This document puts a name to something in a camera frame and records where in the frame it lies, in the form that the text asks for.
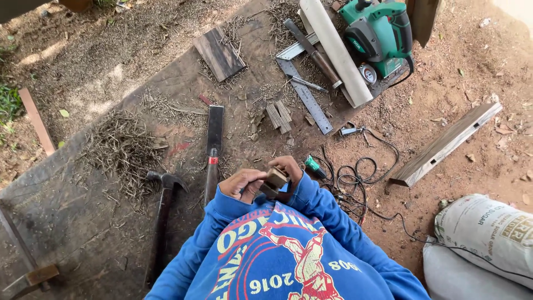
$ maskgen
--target white pvc pipe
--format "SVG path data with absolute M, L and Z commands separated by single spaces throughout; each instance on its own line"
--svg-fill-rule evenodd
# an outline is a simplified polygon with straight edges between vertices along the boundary
M 348 94 L 352 97 L 350 104 L 353 107 L 358 107 L 372 100 L 372 94 L 370 94 L 361 73 L 359 73 L 357 66 L 344 46 L 337 29 L 333 26 L 322 2 L 320 0 L 300 0 L 300 7 L 317 34 L 320 44 L 332 61 L 337 74 L 342 79 Z

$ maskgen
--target dirt ground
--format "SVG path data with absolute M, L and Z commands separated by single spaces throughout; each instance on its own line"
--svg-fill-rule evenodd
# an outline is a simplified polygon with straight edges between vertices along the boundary
M 2 46 L 18 47 L 3 80 L 31 89 L 57 144 L 87 126 L 191 46 L 191 40 L 222 22 L 246 0 L 130 0 L 131 9 L 93 8 L 70 14 L 46 4 L 0 28 Z M 46 9 L 50 15 L 41 16 Z M 489 25 L 479 28 L 483 18 Z M 13 35 L 9 41 L 7 35 Z M 533 212 L 524 194 L 533 184 L 520 177 L 533 170 L 531 127 L 532 43 L 527 25 L 490 1 L 446 0 L 426 48 L 415 43 L 416 71 L 405 83 L 383 93 L 352 120 L 373 128 L 400 151 L 399 166 L 472 106 L 498 98 L 504 109 L 439 163 L 412 188 L 385 182 L 368 186 L 369 205 L 388 216 L 400 212 L 409 233 L 423 238 L 442 199 L 469 193 L 513 203 Z M 59 113 L 70 113 L 64 118 Z M 447 124 L 433 122 L 445 118 Z M 516 132 L 501 135 L 496 123 Z M 0 148 L 0 188 L 45 157 L 29 118 L 17 119 Z M 394 163 L 391 150 L 361 135 L 333 136 L 326 145 L 335 168 L 373 157 L 380 169 Z M 475 161 L 466 158 L 473 154 Z M 398 263 L 423 277 L 422 244 L 405 235 L 399 220 L 368 214 L 364 231 Z

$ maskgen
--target hand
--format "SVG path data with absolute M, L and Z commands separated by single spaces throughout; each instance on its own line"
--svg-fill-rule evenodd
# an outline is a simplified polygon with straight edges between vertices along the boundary
M 273 161 L 268 163 L 271 167 L 277 167 L 281 171 L 285 171 L 289 174 L 290 180 L 292 181 L 291 186 L 296 187 L 300 182 L 300 179 L 303 177 L 303 171 L 300 169 L 298 163 L 290 155 L 280 156 L 275 158 Z
M 263 185 L 267 173 L 253 169 L 240 169 L 230 178 L 219 183 L 219 189 L 222 194 L 240 200 L 244 203 L 252 204 L 255 193 Z

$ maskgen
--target hammer head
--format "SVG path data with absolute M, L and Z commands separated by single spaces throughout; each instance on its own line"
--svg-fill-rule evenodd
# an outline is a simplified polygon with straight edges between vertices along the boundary
M 183 182 L 183 180 L 181 180 L 178 176 L 170 173 L 161 174 L 155 171 L 148 171 L 146 178 L 148 180 L 159 181 L 163 188 L 174 188 L 175 184 L 179 184 L 187 193 L 189 192 L 189 187 L 187 186 L 187 184 Z

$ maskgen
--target person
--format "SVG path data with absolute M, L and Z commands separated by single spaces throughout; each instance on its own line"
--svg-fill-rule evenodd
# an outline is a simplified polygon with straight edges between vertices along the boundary
M 254 198 L 267 173 L 252 169 L 220 182 L 146 300 L 430 299 L 291 156 L 269 165 L 289 175 L 287 193 Z

